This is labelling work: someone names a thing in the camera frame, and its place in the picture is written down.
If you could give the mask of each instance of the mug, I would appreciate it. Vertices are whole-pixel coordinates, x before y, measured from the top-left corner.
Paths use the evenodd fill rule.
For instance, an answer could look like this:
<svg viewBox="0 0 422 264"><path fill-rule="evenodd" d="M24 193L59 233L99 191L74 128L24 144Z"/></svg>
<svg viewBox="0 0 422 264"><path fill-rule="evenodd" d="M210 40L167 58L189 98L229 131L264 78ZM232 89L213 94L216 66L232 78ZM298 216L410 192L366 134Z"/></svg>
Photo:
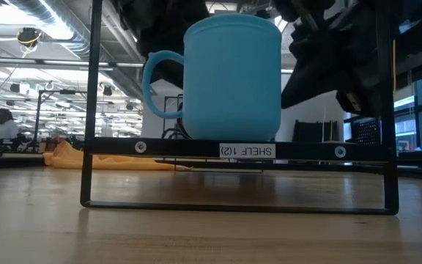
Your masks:
<svg viewBox="0 0 422 264"><path fill-rule="evenodd" d="M143 93L151 111L182 118L192 139L268 141L281 121L281 33L252 15L216 15L192 25L184 55L149 54ZM165 59L184 66L182 111L165 113L151 100L154 67Z"/></svg>

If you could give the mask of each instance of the ceiling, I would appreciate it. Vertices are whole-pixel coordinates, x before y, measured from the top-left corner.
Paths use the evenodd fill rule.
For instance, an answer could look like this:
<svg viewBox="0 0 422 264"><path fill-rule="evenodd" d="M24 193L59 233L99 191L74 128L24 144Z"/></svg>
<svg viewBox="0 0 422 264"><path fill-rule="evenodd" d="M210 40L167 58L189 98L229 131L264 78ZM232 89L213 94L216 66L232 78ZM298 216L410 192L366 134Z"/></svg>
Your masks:
<svg viewBox="0 0 422 264"><path fill-rule="evenodd" d="M64 4L71 11L80 22L82 22L85 29L90 29L90 12L92 0L62 0ZM124 32L119 26L119 18L117 15L113 16L111 12L105 8L101 29L101 46L105 52L111 56L116 62L141 62L142 57L138 54L132 54L135 51L135 46L125 46L125 40L132 35L129 32ZM237 4L252 4L258 6L267 4L267 1L227 1L207 2L210 12L220 12L226 7L231 8ZM0 4L0 57L3 58L21 58L24 54L27 59L56 59L56 60L79 60L73 52L66 49L62 44L51 43L51 38L46 41L41 41L37 49L26 53L26 48L15 40L16 34L25 26L38 27L37 22L31 17L26 17L25 14L19 10L14 10L10 6ZM292 42L290 34L294 28L291 24L282 26L281 31L283 35L282 40L282 67L292 69L295 66L295 58L289 52L289 44ZM38 90L51 88L52 91L59 91L61 89L75 89L77 92L85 92L87 84L87 71L85 67L78 67L75 70L60 70L59 67L43 68L38 66L33 68L15 68L15 64L0 65L0 108L8 108L15 115L22 129L30 135L34 130L35 110L37 109L37 94ZM123 69L132 80L140 83L141 67L130 67ZM114 136L134 136L141 134L142 121L142 104L136 98L126 96L115 80L109 77L108 71L102 71L99 74L99 82L103 84L98 88L97 94L97 135L101 134L101 127L111 127L114 131ZM20 84L22 92L12 92L11 85ZM104 86L112 87L112 96L104 96L102 94ZM159 95L176 94L178 88L165 82L159 81L153 85L153 89ZM50 98L46 98L44 94L43 99L46 101L41 105L41 131L46 134L58 133L72 133L81 135L84 133L84 119L85 116L85 95L84 93L77 93L76 95L60 95L59 93L52 94ZM133 110L127 110L127 102L134 105Z"/></svg>

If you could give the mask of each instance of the orange cloth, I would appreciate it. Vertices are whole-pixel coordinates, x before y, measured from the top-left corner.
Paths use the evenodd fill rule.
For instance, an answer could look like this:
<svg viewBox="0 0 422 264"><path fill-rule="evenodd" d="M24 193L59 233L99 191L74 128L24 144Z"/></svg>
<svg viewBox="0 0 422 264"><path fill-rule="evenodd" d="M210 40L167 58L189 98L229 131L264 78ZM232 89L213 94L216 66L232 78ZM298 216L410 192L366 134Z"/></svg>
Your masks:
<svg viewBox="0 0 422 264"><path fill-rule="evenodd" d="M43 153L45 165L57 169L82 168L84 153L75 150L68 142L58 144L53 153ZM93 155L93 169L138 169L138 170L175 170L172 164L161 164L153 158L133 158L117 155Z"/></svg>

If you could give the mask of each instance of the table surface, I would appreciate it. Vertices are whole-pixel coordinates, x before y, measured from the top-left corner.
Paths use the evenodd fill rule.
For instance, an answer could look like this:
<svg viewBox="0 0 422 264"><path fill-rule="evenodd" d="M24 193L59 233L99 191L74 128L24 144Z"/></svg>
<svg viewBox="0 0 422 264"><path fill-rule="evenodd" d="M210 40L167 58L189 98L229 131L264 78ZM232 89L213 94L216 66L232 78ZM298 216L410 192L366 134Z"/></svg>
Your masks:
<svg viewBox="0 0 422 264"><path fill-rule="evenodd" d="M422 263L422 180L397 216L98 210L81 173L0 170L0 263ZM94 172L95 199L382 206L382 177L346 172Z"/></svg>

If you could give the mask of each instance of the exposed duct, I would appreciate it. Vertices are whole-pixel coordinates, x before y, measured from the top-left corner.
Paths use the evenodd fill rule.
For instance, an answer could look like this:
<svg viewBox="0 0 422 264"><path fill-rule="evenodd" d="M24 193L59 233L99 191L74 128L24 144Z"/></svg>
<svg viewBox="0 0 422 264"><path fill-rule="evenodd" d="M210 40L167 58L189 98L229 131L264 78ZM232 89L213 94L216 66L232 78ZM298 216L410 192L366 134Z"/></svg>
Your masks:
<svg viewBox="0 0 422 264"><path fill-rule="evenodd" d="M73 43L62 44L82 60L89 60L90 31L76 17L71 9L62 0L4 0L27 15L33 16L45 25L54 28L68 28L73 37ZM111 62L114 58L104 49L100 50L100 61ZM112 78L118 87L127 95L142 99L141 87L136 81L116 68L105 73Z"/></svg>

